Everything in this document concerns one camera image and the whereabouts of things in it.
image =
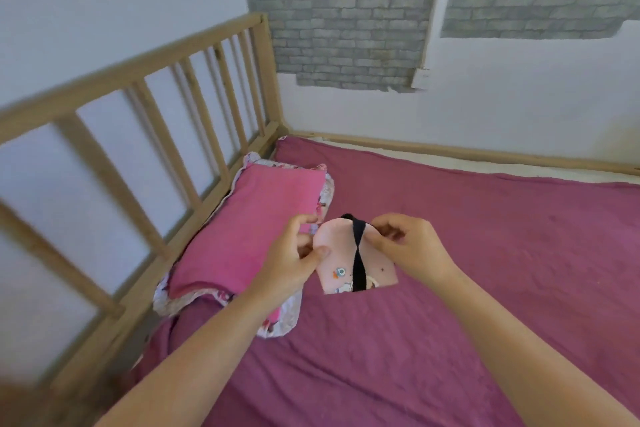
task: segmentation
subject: magenta bed sheet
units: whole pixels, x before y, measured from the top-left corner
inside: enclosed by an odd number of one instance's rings
[[[460,268],[640,415],[640,188],[443,170],[295,137],[276,159],[328,166],[327,219],[430,220]],[[253,341],[204,425],[522,425],[440,300],[399,281],[325,296],[312,276],[298,325]],[[134,376],[219,307],[200,298],[165,322]]]

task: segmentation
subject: person's left hand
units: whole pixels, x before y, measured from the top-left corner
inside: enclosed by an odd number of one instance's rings
[[[264,296],[271,309],[276,309],[302,289],[316,267],[331,252],[327,246],[314,249],[312,236],[299,232],[301,225],[316,221],[314,214],[292,217],[282,234],[271,243],[262,269],[247,289]]]

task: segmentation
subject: white wall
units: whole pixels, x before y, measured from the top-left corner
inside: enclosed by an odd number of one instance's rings
[[[296,130],[640,164],[638,48],[640,21],[595,41],[440,39],[428,91],[279,75],[280,91]]]
[[[0,105],[6,105],[247,12],[246,0],[0,0]],[[247,115],[225,45],[246,133]],[[226,102],[218,101],[203,54],[192,57],[227,159],[237,153]],[[171,72],[149,86],[202,192],[217,173]],[[186,210],[132,106],[119,92],[79,112],[166,233]],[[52,126],[0,148],[0,199],[110,293],[148,247]],[[34,382],[94,316],[95,309],[0,234],[0,377]]]

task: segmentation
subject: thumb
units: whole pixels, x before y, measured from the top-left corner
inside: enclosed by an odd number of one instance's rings
[[[320,265],[320,262],[331,253],[331,249],[328,246],[319,246],[314,248],[301,262],[304,266],[311,271],[316,270],[316,267]]]
[[[400,252],[400,245],[395,243],[394,241],[388,239],[387,237],[383,237],[378,233],[364,233],[364,238],[366,241],[371,243],[379,252],[384,253],[387,258],[392,261],[396,261],[396,257]]]

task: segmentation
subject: pillowcase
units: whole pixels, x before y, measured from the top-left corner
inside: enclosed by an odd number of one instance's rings
[[[324,164],[303,169],[249,153],[231,193],[157,287],[154,309],[161,315],[177,314],[204,294],[226,305],[262,267],[269,245],[287,220],[293,214],[315,213],[322,221],[332,197],[333,180]],[[270,337],[288,332],[296,324],[300,299],[301,291],[283,304],[286,320],[276,325],[280,314],[274,311],[259,334]]]

